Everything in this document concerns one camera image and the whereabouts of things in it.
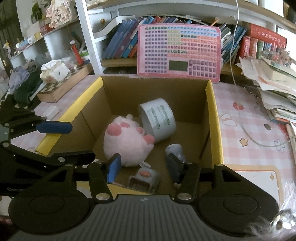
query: green book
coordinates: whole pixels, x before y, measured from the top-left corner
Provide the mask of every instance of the green book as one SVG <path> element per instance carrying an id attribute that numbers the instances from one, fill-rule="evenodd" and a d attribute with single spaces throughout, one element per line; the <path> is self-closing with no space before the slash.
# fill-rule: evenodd
<path id="1" fill-rule="evenodd" d="M 260 53 L 263 51 L 263 47 L 264 47 L 264 42 L 258 40 L 256 59 L 259 59 L 259 57 L 260 57 Z"/>

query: star sticker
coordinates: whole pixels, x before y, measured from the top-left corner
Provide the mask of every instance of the star sticker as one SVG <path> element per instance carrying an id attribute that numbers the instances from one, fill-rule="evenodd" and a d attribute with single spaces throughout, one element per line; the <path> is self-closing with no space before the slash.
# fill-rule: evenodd
<path id="1" fill-rule="evenodd" d="M 242 145 L 242 146 L 249 146 L 248 144 L 248 140 L 245 140 L 244 138 L 241 138 L 239 143 Z"/>

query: stuffed animal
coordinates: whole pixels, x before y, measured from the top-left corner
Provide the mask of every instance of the stuffed animal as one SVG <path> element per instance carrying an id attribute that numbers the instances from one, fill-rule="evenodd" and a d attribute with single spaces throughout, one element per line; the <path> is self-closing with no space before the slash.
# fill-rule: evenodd
<path id="1" fill-rule="evenodd" d="M 115 153 L 121 155 L 121 164 L 135 167 L 145 163 L 145 159 L 154 147 L 155 138 L 146 135 L 132 115 L 119 116 L 107 127 L 104 138 L 104 154 L 110 159 Z"/>

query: white cable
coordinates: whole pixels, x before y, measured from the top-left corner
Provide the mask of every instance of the white cable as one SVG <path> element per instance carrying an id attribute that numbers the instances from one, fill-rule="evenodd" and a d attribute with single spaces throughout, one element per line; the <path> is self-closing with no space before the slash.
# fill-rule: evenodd
<path id="1" fill-rule="evenodd" d="M 234 47 L 234 37 L 235 37 L 235 32 L 237 30 L 237 26 L 239 24 L 239 4 L 237 2 L 237 0 L 235 0 L 236 3 L 237 3 L 237 23 L 235 25 L 235 29 L 234 29 L 234 33 L 233 33 L 233 40 L 232 40 L 232 46 L 231 46 L 231 49 L 230 49 L 230 70 L 231 70 L 231 75 L 232 75 L 232 79 L 233 79 L 233 83 L 235 85 L 235 90 L 236 90 L 236 99 L 237 99 L 237 104 L 239 105 L 239 94 L 238 94 L 238 87 L 237 87 L 237 84 L 235 82 L 235 79 L 234 79 L 234 74 L 233 74 L 233 70 L 232 70 L 232 50 L 233 50 L 233 47 Z M 287 142 L 284 142 L 284 143 L 281 143 L 279 145 L 273 145 L 273 146 L 267 146 L 267 145 L 263 145 L 263 144 L 260 144 L 259 142 L 255 141 L 251 136 L 250 134 L 246 131 L 246 129 L 244 128 L 243 124 L 242 124 L 242 119 L 240 117 L 240 114 L 239 114 L 239 109 L 237 108 L 237 113 L 239 115 L 239 121 L 240 121 L 240 126 L 241 128 L 243 129 L 243 131 L 245 132 L 245 134 L 254 142 L 256 143 L 257 145 L 259 146 L 262 146 L 262 147 L 279 147 L 279 146 L 282 146 L 282 145 L 285 145 L 285 144 L 288 144 L 289 142 L 293 141 L 296 139 L 296 136 L 293 136 L 293 138 Z"/>

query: gray ribbed panel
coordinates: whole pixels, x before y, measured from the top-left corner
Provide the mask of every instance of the gray ribbed panel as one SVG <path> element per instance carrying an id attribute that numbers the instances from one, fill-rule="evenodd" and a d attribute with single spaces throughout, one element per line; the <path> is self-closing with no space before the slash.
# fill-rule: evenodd
<path id="1" fill-rule="evenodd" d="M 95 206 L 87 220 L 67 232 L 37 236 L 19 231 L 10 241 L 242 241 L 205 225 L 190 205 L 168 195 L 119 195 Z"/>

